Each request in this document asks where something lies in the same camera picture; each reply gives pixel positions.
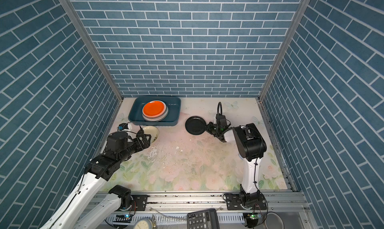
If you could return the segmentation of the cream plate black patch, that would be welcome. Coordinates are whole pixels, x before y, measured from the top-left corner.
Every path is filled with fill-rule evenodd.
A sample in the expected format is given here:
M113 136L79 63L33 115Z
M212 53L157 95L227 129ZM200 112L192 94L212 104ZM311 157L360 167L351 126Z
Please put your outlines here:
M148 134L151 136L150 144L154 144L160 135L159 130L154 126L144 126L143 128L144 134Z

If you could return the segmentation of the black small plate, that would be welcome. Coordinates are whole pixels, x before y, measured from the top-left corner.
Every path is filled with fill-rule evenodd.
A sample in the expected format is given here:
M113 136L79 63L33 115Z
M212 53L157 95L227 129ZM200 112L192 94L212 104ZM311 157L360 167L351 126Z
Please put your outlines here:
M202 117L192 116L185 122L185 129L189 134L201 135L206 130L206 122Z

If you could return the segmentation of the white plate cloud emblem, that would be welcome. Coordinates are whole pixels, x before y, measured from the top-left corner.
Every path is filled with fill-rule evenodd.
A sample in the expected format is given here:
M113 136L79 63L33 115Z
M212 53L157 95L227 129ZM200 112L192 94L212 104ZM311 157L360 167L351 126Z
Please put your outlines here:
M166 109L162 115L157 116L157 117L148 117L145 114L142 114L142 116L143 116L145 121L161 121L167 117L168 113L169 113L169 110Z

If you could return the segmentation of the orange small plate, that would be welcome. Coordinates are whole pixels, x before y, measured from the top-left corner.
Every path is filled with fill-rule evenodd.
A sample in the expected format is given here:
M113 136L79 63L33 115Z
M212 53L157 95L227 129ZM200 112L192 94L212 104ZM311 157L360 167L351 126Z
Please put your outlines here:
M156 118L165 113L167 106L164 102L153 100L146 103L142 109L142 114L148 118Z

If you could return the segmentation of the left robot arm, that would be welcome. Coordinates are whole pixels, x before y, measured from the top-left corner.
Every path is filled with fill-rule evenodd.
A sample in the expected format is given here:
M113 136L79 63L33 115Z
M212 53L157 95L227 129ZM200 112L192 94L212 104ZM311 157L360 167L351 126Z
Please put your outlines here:
M104 151L85 167L84 174L68 198L42 226L44 229L95 229L112 212L130 211L135 203L131 190L123 186L113 187L107 196L84 217L82 213L89 202L118 171L121 164L134 153L151 145L151 135L140 129L131 137L131 132L117 131L107 137Z

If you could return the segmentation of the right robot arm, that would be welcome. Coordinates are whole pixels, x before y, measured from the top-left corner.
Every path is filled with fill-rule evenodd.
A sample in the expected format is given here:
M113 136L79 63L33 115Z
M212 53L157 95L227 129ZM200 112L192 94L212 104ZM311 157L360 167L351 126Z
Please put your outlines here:
M253 123L231 127L224 115L216 114L216 122L206 126L206 132L223 143L235 142L243 159L244 175L239 193L242 204L261 199L259 189L260 162L267 151L267 144Z

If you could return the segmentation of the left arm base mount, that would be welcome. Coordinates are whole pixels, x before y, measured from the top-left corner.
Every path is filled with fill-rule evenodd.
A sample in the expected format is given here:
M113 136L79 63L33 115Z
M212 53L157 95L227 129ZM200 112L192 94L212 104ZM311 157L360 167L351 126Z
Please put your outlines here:
M145 211L148 195L128 195L123 196L119 211Z

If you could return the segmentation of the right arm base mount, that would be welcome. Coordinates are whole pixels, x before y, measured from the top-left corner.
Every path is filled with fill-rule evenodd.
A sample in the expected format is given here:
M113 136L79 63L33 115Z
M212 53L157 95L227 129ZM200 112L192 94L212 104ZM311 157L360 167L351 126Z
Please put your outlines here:
M267 201L261 192L248 194L240 192L239 194L225 193L222 195L229 211L239 210L266 210Z

